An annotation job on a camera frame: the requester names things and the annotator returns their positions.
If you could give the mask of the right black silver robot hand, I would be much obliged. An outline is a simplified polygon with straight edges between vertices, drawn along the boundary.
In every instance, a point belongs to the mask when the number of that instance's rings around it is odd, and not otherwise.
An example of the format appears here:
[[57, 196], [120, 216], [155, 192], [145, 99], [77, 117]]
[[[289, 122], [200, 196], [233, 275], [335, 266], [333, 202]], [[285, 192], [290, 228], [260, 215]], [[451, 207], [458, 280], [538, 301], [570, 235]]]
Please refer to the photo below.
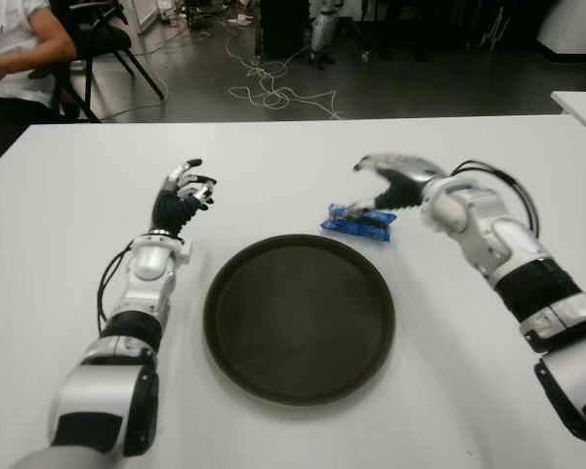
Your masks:
[[435, 179], [447, 177], [447, 173], [429, 159], [398, 152], [370, 153], [354, 166], [354, 171], [372, 171], [388, 183], [380, 194], [350, 205], [348, 212], [354, 216], [374, 210], [420, 206], [424, 188]]

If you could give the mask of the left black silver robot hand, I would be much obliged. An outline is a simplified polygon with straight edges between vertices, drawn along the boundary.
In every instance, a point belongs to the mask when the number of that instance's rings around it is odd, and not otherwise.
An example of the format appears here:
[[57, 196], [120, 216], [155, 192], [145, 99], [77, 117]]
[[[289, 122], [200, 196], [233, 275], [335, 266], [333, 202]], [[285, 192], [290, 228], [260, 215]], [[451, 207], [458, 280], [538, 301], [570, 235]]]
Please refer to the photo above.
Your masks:
[[199, 210], [208, 210], [214, 203], [217, 181], [194, 172], [202, 162], [201, 158], [184, 161], [165, 177], [152, 206], [151, 232], [179, 237]]

